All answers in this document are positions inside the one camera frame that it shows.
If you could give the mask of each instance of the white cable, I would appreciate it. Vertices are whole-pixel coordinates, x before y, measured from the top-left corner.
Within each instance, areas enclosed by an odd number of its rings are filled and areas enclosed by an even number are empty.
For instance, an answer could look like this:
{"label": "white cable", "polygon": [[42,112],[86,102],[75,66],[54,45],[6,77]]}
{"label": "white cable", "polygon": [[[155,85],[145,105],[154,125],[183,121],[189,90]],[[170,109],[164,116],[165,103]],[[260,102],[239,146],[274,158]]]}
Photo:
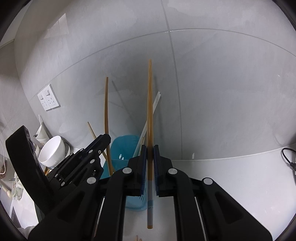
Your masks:
{"label": "white cable", "polygon": [[1,140],[0,140],[0,142],[1,142],[1,145],[2,145],[2,149],[3,149],[3,164],[4,164],[4,172],[3,172],[3,173],[0,172],[0,174],[3,175],[3,174],[5,174],[5,172],[6,172],[6,167],[5,167],[5,155],[4,155],[4,146],[3,146]]}

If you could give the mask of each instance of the white stick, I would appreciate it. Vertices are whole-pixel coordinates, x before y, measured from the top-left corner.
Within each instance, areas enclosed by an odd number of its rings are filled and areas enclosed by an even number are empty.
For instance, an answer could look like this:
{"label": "white stick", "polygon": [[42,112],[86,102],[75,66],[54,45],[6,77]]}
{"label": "white stick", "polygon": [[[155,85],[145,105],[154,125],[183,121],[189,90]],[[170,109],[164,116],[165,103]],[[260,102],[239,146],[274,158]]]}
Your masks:
{"label": "white stick", "polygon": [[[156,106],[158,104],[158,101],[160,99],[160,96],[161,96],[161,94],[160,94],[160,92],[158,92],[157,95],[156,95],[156,97],[155,97],[155,100],[153,102],[153,113],[154,113],[154,111],[156,109]],[[142,142],[143,137],[146,135],[146,132],[147,132],[147,121],[145,123],[145,126],[144,126],[144,129],[142,131],[142,134],[140,135],[140,139],[138,141],[138,144],[137,144],[137,147],[135,149],[135,152],[133,153],[133,157],[137,156],[137,154],[139,153],[140,145],[141,145],[141,142]]]}

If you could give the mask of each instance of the wall socket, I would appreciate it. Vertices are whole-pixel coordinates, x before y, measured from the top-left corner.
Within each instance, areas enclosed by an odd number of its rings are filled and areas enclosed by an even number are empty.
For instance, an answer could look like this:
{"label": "wall socket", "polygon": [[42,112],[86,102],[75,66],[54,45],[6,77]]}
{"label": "wall socket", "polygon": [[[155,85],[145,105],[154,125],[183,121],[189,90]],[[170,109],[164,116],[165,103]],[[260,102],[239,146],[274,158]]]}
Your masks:
{"label": "wall socket", "polygon": [[60,106],[53,92],[52,85],[46,86],[39,94],[38,99],[43,106],[43,109],[50,110]]}

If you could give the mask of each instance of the blue container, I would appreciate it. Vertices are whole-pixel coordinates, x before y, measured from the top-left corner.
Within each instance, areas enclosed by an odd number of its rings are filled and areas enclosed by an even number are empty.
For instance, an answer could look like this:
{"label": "blue container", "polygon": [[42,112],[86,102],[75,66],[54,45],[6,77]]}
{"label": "blue container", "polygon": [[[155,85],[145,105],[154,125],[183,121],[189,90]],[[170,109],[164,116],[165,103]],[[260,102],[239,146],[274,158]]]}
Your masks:
{"label": "blue container", "polygon": [[[132,136],[132,135],[117,137],[113,141],[110,147],[110,152],[111,152],[112,165],[114,166],[116,171],[124,167],[127,167],[128,160],[133,157],[133,153],[137,147],[138,141],[139,141],[139,137]],[[104,172],[101,176],[101,179],[109,177],[107,162],[104,163],[103,169],[104,169]],[[132,211],[143,211],[147,209],[146,182],[147,181],[145,180],[144,195],[141,195],[140,197],[133,197],[133,196],[126,197],[127,209]]]}

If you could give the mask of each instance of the white socket panel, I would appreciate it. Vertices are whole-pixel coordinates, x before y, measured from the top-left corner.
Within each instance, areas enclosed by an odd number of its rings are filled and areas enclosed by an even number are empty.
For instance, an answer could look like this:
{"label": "white socket panel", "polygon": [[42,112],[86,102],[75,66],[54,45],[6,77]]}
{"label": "white socket panel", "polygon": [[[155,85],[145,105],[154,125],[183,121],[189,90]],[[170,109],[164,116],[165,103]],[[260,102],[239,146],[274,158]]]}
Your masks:
{"label": "white socket panel", "polygon": [[39,94],[38,98],[43,106],[43,109],[50,110],[59,106],[59,102],[53,92],[52,85],[46,86]]}

